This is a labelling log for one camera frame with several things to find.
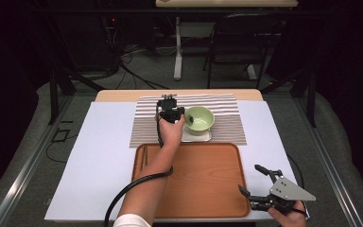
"white saucer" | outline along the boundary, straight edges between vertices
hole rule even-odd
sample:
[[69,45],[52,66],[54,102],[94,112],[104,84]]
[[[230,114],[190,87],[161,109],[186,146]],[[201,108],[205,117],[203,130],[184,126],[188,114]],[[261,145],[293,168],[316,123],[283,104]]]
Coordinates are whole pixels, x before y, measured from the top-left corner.
[[187,127],[182,127],[182,142],[206,142],[212,138],[211,130],[206,131],[203,135],[192,135]]

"wooden tray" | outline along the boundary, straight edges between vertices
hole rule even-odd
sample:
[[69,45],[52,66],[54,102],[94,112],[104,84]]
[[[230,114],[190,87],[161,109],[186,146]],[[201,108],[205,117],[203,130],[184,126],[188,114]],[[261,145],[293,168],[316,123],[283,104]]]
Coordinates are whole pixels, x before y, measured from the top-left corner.
[[[159,149],[157,144],[137,149],[133,180]],[[181,144],[173,169],[156,218],[243,218],[251,210],[238,190],[246,183],[237,146]]]

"white paper sheet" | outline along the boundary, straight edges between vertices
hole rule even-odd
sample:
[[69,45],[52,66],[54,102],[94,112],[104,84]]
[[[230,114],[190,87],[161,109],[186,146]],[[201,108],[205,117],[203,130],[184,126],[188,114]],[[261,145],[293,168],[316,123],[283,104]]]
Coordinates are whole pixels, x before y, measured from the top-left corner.
[[[272,186],[269,176],[254,169],[255,164],[281,169],[295,182],[268,104],[264,101],[237,102],[248,142],[239,149],[249,191],[252,195],[266,196]],[[129,144],[135,108],[136,103],[130,102],[92,103],[46,220],[104,219],[113,198],[130,183],[135,149],[129,148]],[[116,218],[121,203],[122,200],[114,207],[111,219]],[[268,218],[266,212],[251,211],[245,219]]]

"white sleeve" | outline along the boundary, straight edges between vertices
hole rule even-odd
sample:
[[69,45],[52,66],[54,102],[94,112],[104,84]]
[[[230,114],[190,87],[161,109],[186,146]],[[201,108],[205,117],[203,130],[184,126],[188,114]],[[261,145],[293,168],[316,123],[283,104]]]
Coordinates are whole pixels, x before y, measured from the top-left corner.
[[113,227],[151,227],[143,218],[138,215],[126,214],[117,218]]

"human hand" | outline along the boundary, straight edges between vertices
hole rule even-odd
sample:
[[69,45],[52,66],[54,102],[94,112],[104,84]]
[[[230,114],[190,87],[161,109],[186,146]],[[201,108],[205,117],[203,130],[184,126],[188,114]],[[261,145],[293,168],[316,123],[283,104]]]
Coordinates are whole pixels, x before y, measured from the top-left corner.
[[182,140],[182,126],[184,125],[185,117],[181,115],[181,119],[175,124],[169,123],[164,119],[159,120],[162,141],[164,146],[178,148]]
[[[293,208],[305,211],[302,201],[296,201]],[[305,227],[306,219],[305,216],[298,212],[290,212],[286,216],[280,213],[273,207],[268,209],[268,213],[277,220],[283,227]]]

